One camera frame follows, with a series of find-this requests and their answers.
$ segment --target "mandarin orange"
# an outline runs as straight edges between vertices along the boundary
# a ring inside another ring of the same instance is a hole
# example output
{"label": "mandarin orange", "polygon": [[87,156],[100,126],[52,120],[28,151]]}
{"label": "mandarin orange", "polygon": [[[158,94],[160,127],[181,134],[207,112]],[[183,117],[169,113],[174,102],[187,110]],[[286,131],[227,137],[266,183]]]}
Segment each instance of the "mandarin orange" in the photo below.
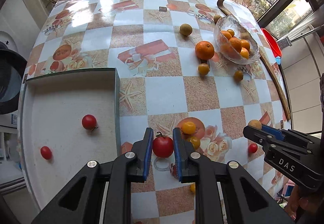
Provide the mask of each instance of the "mandarin orange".
{"label": "mandarin orange", "polygon": [[238,38],[231,38],[231,39],[229,40],[229,42],[231,43],[232,47],[233,47],[234,49],[236,49],[236,51],[237,51],[238,53],[241,52],[241,49],[242,49],[242,43],[241,43],[241,40],[239,40]]}
{"label": "mandarin orange", "polygon": [[248,51],[247,51],[247,49],[246,48],[242,48],[242,50],[241,50],[241,56],[243,57],[243,58],[246,58],[246,59],[248,59],[248,57],[249,57],[249,53],[248,53]]}
{"label": "mandarin orange", "polygon": [[225,38],[227,38],[228,40],[230,40],[232,38],[232,35],[227,32],[226,30],[222,30],[221,33],[225,36]]}
{"label": "mandarin orange", "polygon": [[227,32],[230,33],[230,35],[231,35],[232,37],[234,37],[234,35],[235,35],[235,34],[234,34],[234,30],[232,30],[232,29],[228,29]]}
{"label": "mandarin orange", "polygon": [[206,63],[198,65],[198,72],[200,75],[207,75],[209,73],[209,66]]}
{"label": "mandarin orange", "polygon": [[243,72],[240,71],[240,70],[237,70],[235,73],[234,73],[234,76],[233,76],[234,80],[236,82],[240,82],[241,80],[243,80]]}
{"label": "mandarin orange", "polygon": [[250,51],[250,43],[247,40],[242,39],[241,43],[242,43],[242,48],[246,48],[247,51]]}
{"label": "mandarin orange", "polygon": [[208,41],[198,42],[195,46],[195,53],[198,58],[209,60],[215,54],[214,46]]}

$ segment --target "checkered tablecloth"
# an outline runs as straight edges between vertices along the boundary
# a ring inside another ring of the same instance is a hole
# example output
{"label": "checkered tablecloth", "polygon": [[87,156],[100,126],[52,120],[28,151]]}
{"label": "checkered tablecloth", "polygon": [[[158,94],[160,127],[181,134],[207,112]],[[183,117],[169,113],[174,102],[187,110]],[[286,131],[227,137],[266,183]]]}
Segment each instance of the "checkered tablecloth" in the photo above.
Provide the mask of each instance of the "checkered tablecloth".
{"label": "checkered tablecloth", "polygon": [[[184,118],[195,117],[205,127],[200,152],[214,161],[238,161],[271,195],[286,179],[263,161],[259,146],[247,154],[250,142],[242,130],[251,120],[290,128],[278,92],[260,60],[244,66],[250,81],[234,83],[236,65],[216,53],[211,71],[201,78],[194,47],[215,44],[212,18],[224,16],[217,0],[59,0],[44,24],[26,67],[26,78],[78,68],[116,68],[120,77],[120,137],[122,152],[141,140],[146,127],[172,137]],[[251,33],[273,65],[275,58],[249,10],[224,2]],[[189,37],[179,34],[188,23]],[[62,45],[70,45],[65,50]],[[221,150],[214,151],[217,143]],[[174,156],[152,154],[148,180],[132,185],[134,223],[190,223],[194,194],[170,172]]]}

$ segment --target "washing machine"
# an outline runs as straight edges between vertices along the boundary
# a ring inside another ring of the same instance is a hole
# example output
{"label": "washing machine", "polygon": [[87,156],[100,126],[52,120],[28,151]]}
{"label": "washing machine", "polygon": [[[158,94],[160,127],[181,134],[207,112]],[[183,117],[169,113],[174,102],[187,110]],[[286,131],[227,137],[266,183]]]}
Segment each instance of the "washing machine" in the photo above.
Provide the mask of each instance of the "washing machine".
{"label": "washing machine", "polygon": [[0,31],[0,126],[17,128],[20,87],[27,61],[18,53],[14,39]]}

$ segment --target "wooden board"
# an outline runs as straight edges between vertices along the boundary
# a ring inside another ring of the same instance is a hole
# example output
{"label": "wooden board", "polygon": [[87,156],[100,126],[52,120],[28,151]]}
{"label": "wooden board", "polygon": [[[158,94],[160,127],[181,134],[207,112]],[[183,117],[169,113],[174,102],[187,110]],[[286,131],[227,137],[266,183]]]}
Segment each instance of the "wooden board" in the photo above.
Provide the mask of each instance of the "wooden board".
{"label": "wooden board", "polygon": [[271,79],[273,80],[274,82],[274,85],[276,86],[276,89],[278,91],[278,94],[279,94],[279,98],[280,98],[280,101],[282,103],[282,106],[283,106],[283,109],[285,111],[285,114],[286,114],[286,118],[287,120],[290,120],[291,118],[291,113],[290,113],[290,110],[289,110],[289,106],[288,106],[288,102],[287,102],[287,99],[286,99],[286,96],[278,82],[278,79],[276,77],[276,75],[274,74],[274,71],[272,69],[272,66],[270,65],[270,63],[268,62],[267,58],[265,57],[264,53],[262,50],[259,50],[260,52],[260,57],[261,57],[261,60],[263,62],[263,64],[265,65],[265,67],[267,68],[269,74],[270,74],[270,77]]}

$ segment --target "tree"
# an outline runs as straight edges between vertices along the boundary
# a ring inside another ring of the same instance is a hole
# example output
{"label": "tree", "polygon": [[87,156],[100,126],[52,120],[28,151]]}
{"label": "tree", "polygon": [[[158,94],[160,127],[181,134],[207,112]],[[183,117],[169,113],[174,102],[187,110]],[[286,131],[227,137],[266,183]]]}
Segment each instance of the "tree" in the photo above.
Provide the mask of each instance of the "tree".
{"label": "tree", "polygon": [[248,8],[255,19],[259,19],[269,8],[269,3],[266,0],[235,0],[241,5]]}
{"label": "tree", "polygon": [[286,13],[286,11],[282,11],[273,21],[270,22],[268,29],[276,37],[280,37],[292,28],[292,20],[293,19]]}

